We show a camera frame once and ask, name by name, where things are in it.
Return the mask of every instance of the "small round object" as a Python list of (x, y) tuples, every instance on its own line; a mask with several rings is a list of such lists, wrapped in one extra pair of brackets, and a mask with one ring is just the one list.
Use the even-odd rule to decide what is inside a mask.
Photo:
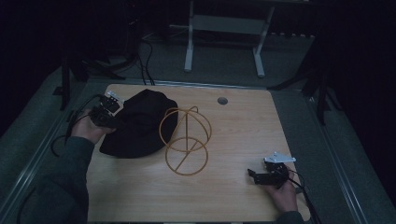
[(220, 105), (227, 105), (227, 104), (228, 104), (228, 100), (227, 100), (227, 98), (225, 98), (225, 97), (219, 97), (218, 103), (219, 103)]

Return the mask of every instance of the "copper wire frame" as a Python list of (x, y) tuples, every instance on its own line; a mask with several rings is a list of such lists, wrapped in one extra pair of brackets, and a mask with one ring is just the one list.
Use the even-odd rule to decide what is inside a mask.
[[(171, 140), (169, 143), (167, 143), (167, 142), (163, 139), (163, 135), (162, 135), (162, 126), (163, 126), (163, 122), (164, 122), (169, 116), (171, 116), (171, 115), (173, 115), (173, 114), (175, 114), (175, 113), (178, 113), (178, 112), (183, 112), (184, 114), (183, 114), (183, 116), (180, 118), (180, 120), (178, 121), (177, 126), (176, 126), (176, 128), (174, 129), (174, 131), (173, 131), (173, 133), (172, 133), (171, 139), (173, 139), (173, 140)], [(205, 125), (196, 117), (196, 115), (199, 115), (199, 116), (201, 116), (202, 118), (204, 118), (204, 120), (205, 120), (205, 121), (207, 122), (207, 124), (208, 124), (209, 130), (208, 130), (208, 129), (205, 127)], [(188, 118), (189, 118), (189, 116), (193, 117), (193, 118), (201, 125), (201, 127), (204, 129), (205, 135), (206, 135), (206, 142), (202, 142), (201, 140), (199, 140), (199, 139), (197, 139), (197, 138), (195, 138), (195, 137), (189, 136), (189, 124), (188, 124)], [(181, 123), (182, 123), (183, 120), (185, 120), (185, 123), (186, 123), (186, 136), (183, 136), (183, 137), (179, 137), (179, 138), (174, 139), (175, 133), (176, 133), (177, 129), (179, 128), (179, 126), (181, 125)], [(191, 107), (190, 109), (182, 109), (182, 108), (178, 108), (178, 107), (169, 108), (169, 109), (166, 110), (166, 112), (165, 112), (165, 116), (164, 116), (163, 120), (162, 120), (161, 123), (160, 123), (159, 129), (160, 129), (160, 131), (159, 131), (160, 137), (161, 137), (161, 139), (163, 140), (163, 142), (166, 144), (166, 150), (165, 150), (165, 161), (166, 161), (166, 164), (168, 165), (168, 167), (169, 167), (174, 173), (176, 173), (176, 174), (178, 174), (178, 175), (196, 175), (196, 174), (200, 173), (202, 170), (204, 170), (204, 168), (205, 168), (206, 165), (207, 165), (207, 161), (208, 161), (208, 159), (209, 159), (209, 154), (208, 154), (208, 151), (207, 151), (207, 148), (206, 148), (206, 144), (209, 142), (210, 138), (212, 137), (212, 126), (211, 126), (209, 120), (208, 120), (204, 115), (202, 115), (201, 113), (199, 113), (198, 107), (197, 107), (197, 106), (193, 106), (193, 107)], [(180, 140), (183, 140), (183, 139), (186, 140), (186, 149), (179, 149), (179, 148), (173, 147), (173, 144), (174, 144), (175, 142), (180, 141)], [(195, 141), (195, 143), (193, 144), (193, 146), (190, 147), (190, 148), (189, 148), (189, 145), (188, 145), (189, 139)], [(199, 150), (199, 149), (201, 149), (201, 148), (203, 148), (203, 149), (205, 150), (205, 163), (204, 163), (204, 165), (203, 165), (200, 169), (198, 169), (197, 171), (192, 172), (192, 173), (181, 173), (180, 171), (178, 171), (178, 168), (179, 168), (179, 167), (181, 166), (181, 164), (187, 159), (187, 157), (190, 155), (190, 153), (193, 152), (193, 151), (197, 151), (197, 150)], [(186, 153), (186, 155), (184, 156), (184, 158), (181, 160), (180, 164), (179, 164), (176, 168), (172, 167), (171, 164), (169, 163), (169, 160), (168, 160), (168, 152), (169, 152), (169, 149), (173, 149), (174, 151), (185, 152), (185, 153)]]

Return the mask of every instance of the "person's arm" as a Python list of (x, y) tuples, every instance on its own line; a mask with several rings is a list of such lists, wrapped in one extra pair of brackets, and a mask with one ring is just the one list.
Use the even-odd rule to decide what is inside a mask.
[(36, 188), (36, 205), (27, 223), (87, 223), (88, 166), (94, 145), (113, 131), (96, 127), (88, 116), (76, 123), (55, 169)]
[[(289, 178), (293, 179), (294, 173), (289, 171)], [(304, 220), (298, 212), (296, 189), (291, 181), (286, 181), (282, 187), (277, 189), (275, 186), (263, 186), (273, 199), (277, 209), (282, 213), (277, 218), (277, 224), (303, 224)]]

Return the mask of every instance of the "black hat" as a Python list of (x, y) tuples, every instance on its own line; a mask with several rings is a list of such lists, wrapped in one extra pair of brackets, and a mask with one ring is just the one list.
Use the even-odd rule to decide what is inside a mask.
[(125, 125), (106, 135), (100, 147), (102, 153), (119, 158), (138, 158), (163, 148), (163, 140), (170, 141), (177, 126), (177, 113), (163, 122), (163, 140), (159, 127), (166, 111), (177, 107), (175, 101), (162, 92), (144, 90), (125, 101), (123, 106), (115, 118)]

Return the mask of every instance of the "table surface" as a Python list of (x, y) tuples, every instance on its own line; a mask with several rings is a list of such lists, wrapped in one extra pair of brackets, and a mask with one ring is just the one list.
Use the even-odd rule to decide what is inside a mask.
[[(116, 159), (100, 153), (99, 143), (87, 173), (89, 221), (249, 222), (273, 221), (279, 216), (247, 171), (264, 173), (262, 159), (275, 151), (290, 155), (269, 91), (113, 84), (106, 92), (114, 91), (127, 100), (145, 89), (163, 92), (182, 109), (197, 106), (207, 118), (212, 130), (205, 146), (207, 165), (196, 175), (177, 175), (166, 164), (166, 147), (139, 159)], [(228, 104), (219, 104), (220, 97)], [(205, 119), (196, 118), (210, 130)], [(189, 119), (188, 126), (181, 125), (175, 138), (185, 136), (186, 127), (188, 136), (206, 140), (203, 127), (194, 119)], [(185, 155), (169, 153), (171, 164), (179, 164)], [(196, 150), (179, 171), (196, 171), (204, 163), (204, 149)], [(292, 162), (287, 165), (295, 169)], [(300, 213), (308, 220), (304, 196), (299, 194), (297, 199)]]

